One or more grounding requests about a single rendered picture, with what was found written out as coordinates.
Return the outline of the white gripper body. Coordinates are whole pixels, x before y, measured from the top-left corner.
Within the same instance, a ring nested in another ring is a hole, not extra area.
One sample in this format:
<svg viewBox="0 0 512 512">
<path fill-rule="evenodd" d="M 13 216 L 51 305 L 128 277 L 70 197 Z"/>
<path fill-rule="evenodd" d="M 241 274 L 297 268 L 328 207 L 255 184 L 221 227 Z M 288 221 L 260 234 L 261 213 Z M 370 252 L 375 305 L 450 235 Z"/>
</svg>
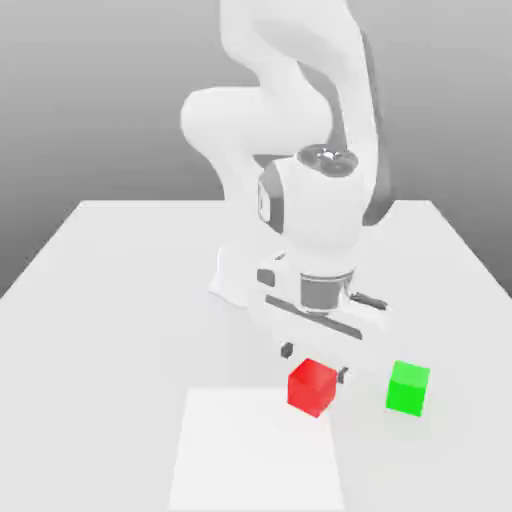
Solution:
<svg viewBox="0 0 512 512">
<path fill-rule="evenodd" d="M 377 370 L 385 361 L 385 312 L 350 302 L 328 315 L 309 314 L 269 294 L 255 294 L 249 312 L 272 339 L 333 368 Z"/>
</svg>

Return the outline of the small red cube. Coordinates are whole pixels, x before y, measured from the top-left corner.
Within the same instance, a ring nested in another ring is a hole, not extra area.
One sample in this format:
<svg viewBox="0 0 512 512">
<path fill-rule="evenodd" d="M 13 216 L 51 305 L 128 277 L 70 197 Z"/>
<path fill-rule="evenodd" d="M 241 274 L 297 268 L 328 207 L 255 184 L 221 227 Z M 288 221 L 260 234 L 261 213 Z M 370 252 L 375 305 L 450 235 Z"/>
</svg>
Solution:
<svg viewBox="0 0 512 512">
<path fill-rule="evenodd" d="M 287 403 L 318 418 L 336 395 L 337 371 L 313 359 L 304 359 L 288 376 Z"/>
</svg>

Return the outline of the small green cube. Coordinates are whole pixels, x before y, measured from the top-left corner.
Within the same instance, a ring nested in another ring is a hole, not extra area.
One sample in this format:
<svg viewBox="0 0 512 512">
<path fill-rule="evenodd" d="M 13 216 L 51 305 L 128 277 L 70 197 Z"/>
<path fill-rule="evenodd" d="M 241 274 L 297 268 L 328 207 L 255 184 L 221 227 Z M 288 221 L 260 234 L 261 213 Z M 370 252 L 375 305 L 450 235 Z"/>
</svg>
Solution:
<svg viewBox="0 0 512 512">
<path fill-rule="evenodd" d="M 430 369 L 397 360 L 389 380 L 386 407 L 420 417 L 430 377 Z"/>
</svg>

